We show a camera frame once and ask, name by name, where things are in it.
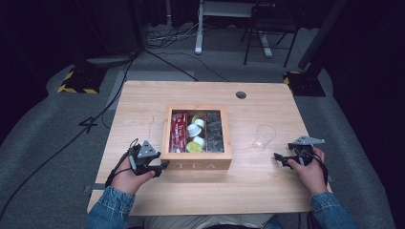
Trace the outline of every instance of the person's right hand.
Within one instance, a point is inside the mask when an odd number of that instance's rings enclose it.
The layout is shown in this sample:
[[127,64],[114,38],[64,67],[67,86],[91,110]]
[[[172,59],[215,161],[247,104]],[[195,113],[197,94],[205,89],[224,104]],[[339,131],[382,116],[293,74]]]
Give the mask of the person's right hand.
[[[319,155],[322,161],[325,161],[325,154],[320,149],[313,147],[313,151]],[[298,164],[295,160],[289,159],[288,164],[297,171],[301,181],[309,189],[310,195],[315,196],[328,191],[324,180],[321,165],[315,159],[307,166]]]

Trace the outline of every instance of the white desk frame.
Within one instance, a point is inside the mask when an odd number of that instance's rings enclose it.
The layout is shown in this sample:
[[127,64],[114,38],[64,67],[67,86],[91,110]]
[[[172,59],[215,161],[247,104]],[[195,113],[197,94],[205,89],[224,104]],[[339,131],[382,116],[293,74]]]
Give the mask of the white desk frame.
[[[203,53],[203,17],[206,16],[229,16],[229,17],[250,17],[253,3],[236,3],[236,2],[211,2],[200,0],[199,8],[199,29],[197,32],[195,54]],[[260,35],[260,40],[264,47],[266,57],[273,54],[268,48],[266,36]]]

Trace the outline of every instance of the table top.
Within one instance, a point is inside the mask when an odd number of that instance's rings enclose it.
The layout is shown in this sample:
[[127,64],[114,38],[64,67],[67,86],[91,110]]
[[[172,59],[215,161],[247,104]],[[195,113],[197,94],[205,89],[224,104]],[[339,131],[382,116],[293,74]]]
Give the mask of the table top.
[[[238,98],[237,92],[246,94]],[[288,143],[308,135],[285,84],[128,81],[100,163],[96,183],[104,183],[131,142],[149,140],[159,151],[170,104],[225,105],[233,159],[229,170],[165,170],[143,184],[130,215],[287,213],[309,210],[309,192],[295,171],[278,166],[273,153],[292,156]],[[251,144],[259,124],[277,136],[262,151]],[[102,191],[94,190],[88,210]]]

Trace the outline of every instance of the denim sleeve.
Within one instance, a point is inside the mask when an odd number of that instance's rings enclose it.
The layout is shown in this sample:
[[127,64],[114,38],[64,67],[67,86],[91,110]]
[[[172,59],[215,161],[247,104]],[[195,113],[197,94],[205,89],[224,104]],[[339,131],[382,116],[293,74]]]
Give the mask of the denim sleeve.
[[340,205],[334,194],[326,192],[310,199],[313,214],[324,229],[355,228],[349,213]]
[[109,186],[93,206],[87,217],[86,228],[128,228],[128,215],[135,197]]

